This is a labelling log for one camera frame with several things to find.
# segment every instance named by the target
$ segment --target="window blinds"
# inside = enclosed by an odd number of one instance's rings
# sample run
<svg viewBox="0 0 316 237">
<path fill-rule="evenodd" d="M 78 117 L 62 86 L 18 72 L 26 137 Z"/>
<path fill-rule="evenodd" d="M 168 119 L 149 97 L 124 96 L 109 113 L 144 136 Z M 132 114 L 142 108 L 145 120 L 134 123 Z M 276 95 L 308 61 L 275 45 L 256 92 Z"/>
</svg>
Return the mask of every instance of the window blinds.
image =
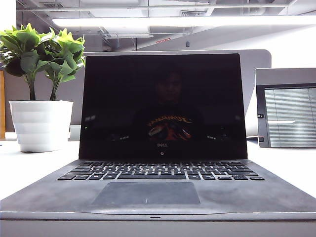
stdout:
<svg viewBox="0 0 316 237">
<path fill-rule="evenodd" d="M 265 89 L 271 147 L 316 147 L 316 88 Z"/>
</svg>

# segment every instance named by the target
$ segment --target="potted plant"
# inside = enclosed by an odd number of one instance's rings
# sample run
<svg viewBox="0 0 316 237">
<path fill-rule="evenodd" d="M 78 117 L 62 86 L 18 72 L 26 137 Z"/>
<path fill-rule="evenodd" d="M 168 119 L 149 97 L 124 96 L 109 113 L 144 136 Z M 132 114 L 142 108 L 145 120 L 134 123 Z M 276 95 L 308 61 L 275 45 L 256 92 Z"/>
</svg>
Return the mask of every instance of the potted plant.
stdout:
<svg viewBox="0 0 316 237">
<path fill-rule="evenodd" d="M 23 77 L 30 89 L 29 101 L 10 101 L 17 140 L 23 152 L 46 152 L 63 148 L 68 139 L 72 102 L 56 101 L 60 83 L 75 79 L 85 66 L 84 39 L 74 40 L 64 29 L 38 34 L 30 24 L 18 30 L 0 31 L 0 62 L 4 69 Z M 36 100 L 34 82 L 45 71 L 52 80 L 49 100 Z"/>
</svg>

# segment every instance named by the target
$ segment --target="keyboard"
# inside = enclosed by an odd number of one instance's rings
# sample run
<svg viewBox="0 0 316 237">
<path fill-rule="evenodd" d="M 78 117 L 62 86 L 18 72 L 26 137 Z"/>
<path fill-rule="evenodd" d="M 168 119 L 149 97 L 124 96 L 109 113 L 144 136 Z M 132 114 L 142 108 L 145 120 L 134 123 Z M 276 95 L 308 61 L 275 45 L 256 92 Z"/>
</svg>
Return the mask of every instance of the keyboard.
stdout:
<svg viewBox="0 0 316 237">
<path fill-rule="evenodd" d="M 58 178 L 58 180 L 104 179 L 265 180 L 239 161 L 179 163 L 85 161 Z"/>
</svg>

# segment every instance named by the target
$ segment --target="artificial plant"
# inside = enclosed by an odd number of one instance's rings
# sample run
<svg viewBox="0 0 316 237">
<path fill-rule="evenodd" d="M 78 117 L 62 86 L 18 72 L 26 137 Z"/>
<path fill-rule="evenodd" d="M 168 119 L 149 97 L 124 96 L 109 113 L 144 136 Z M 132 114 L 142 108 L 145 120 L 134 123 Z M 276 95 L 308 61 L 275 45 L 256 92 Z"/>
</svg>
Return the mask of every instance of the artificial plant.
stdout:
<svg viewBox="0 0 316 237">
<path fill-rule="evenodd" d="M 40 55 L 37 47 L 54 37 L 54 33 L 38 34 L 31 24 L 18 30 L 0 31 L 0 62 L 4 69 L 17 77 L 23 76 L 30 88 L 30 100 L 35 100 L 34 81 L 37 72 L 43 71 L 49 63 L 45 55 Z"/>
<path fill-rule="evenodd" d="M 45 71 L 52 80 L 50 100 L 56 99 L 60 83 L 75 79 L 76 72 L 85 65 L 84 39 L 74 40 L 64 29 L 58 35 L 50 28 L 38 34 L 31 24 L 20 30 L 0 31 L 0 62 L 4 69 L 17 77 L 24 77 L 30 88 L 30 100 L 35 100 L 34 82 L 37 72 Z"/>
<path fill-rule="evenodd" d="M 53 58 L 45 67 L 45 75 L 53 83 L 50 100 L 56 99 L 56 92 L 60 83 L 75 79 L 76 72 L 85 66 L 83 44 L 83 38 L 74 40 L 72 33 L 67 33 L 67 29 L 64 29 L 41 47 L 43 54 Z"/>
</svg>

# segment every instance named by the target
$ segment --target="dell logo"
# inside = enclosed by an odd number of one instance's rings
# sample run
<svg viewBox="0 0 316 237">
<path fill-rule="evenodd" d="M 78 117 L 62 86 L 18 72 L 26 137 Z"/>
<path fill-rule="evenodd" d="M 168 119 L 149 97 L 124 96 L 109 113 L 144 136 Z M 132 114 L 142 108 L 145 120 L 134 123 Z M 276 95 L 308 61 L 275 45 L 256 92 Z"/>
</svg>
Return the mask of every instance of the dell logo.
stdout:
<svg viewBox="0 0 316 237">
<path fill-rule="evenodd" d="M 157 147 L 168 147 L 166 143 L 157 143 Z"/>
</svg>

